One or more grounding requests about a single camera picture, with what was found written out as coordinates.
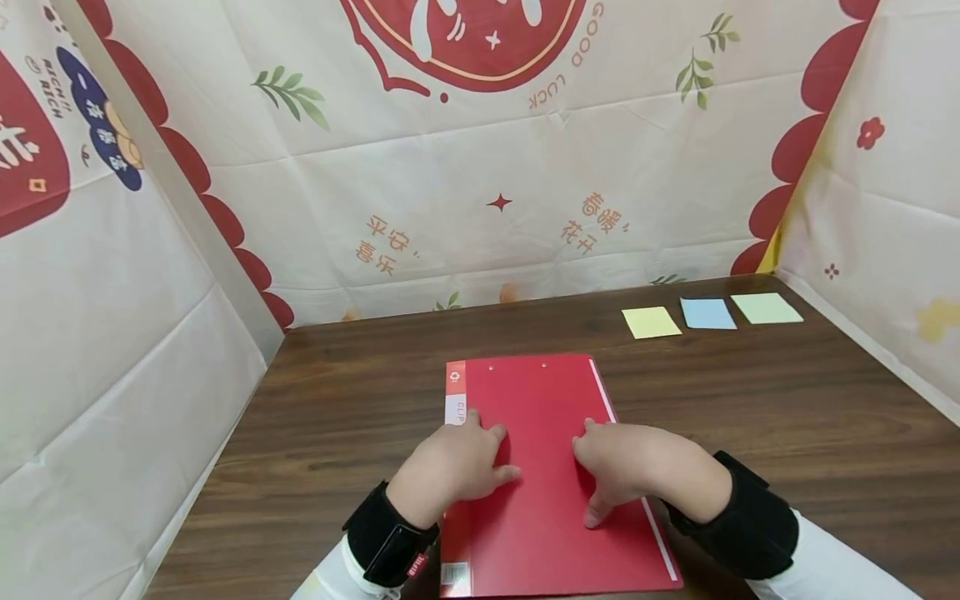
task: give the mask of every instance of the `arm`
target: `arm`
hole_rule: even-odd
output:
[[[585,423],[577,460],[597,480],[584,524],[652,494],[671,521],[761,600],[900,600],[916,594],[767,489],[724,452],[642,425]]]
[[[385,490],[378,488],[364,502],[356,518],[345,525],[347,534],[291,600],[399,598],[400,586],[416,573],[420,562],[417,551],[394,546],[387,568],[372,572],[374,557],[387,547],[384,531],[400,525],[426,536],[435,531],[437,521],[454,502],[488,496],[517,479],[519,468],[493,466],[506,437],[503,425],[484,429],[475,410],[468,412],[464,424],[438,429],[417,446]]]

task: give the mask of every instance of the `folder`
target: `folder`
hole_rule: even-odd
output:
[[[497,465],[523,475],[450,507],[441,532],[441,597],[559,596],[683,586],[650,501],[584,527],[593,477],[573,455],[584,419],[616,421],[593,358],[508,356],[447,363],[447,423],[475,408],[508,432]]]

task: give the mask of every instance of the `brown table surface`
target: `brown table surface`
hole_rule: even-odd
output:
[[[636,341],[620,310],[778,291],[802,324]],[[587,352],[618,416],[723,448],[920,595],[960,593],[960,430],[781,282],[738,277],[291,332],[148,597],[285,599],[366,493],[443,424],[449,360]],[[753,597],[671,532],[682,591]],[[431,561],[404,598],[437,598]]]

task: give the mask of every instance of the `sticky note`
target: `sticky note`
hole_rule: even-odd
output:
[[[804,320],[793,306],[776,292],[732,296],[733,301],[752,324],[800,323]]]
[[[624,310],[623,318],[627,320],[635,340],[681,334],[680,328],[670,318],[670,313],[662,306]]]
[[[681,298],[680,306],[684,310],[686,326],[691,329],[736,329],[733,317],[727,310],[727,303],[722,298],[708,300]]]

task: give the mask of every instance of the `child's hand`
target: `child's hand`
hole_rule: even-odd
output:
[[[584,525],[598,526],[615,506],[656,495],[688,518],[707,523],[730,502],[732,481],[723,465],[694,442],[676,434],[617,423],[584,423],[573,453],[597,482]]]
[[[447,507],[476,500],[514,481],[520,469],[494,467],[493,459],[507,437],[503,425],[484,429],[475,410],[462,425],[444,425],[417,446],[387,487],[387,497],[411,524],[428,529]]]

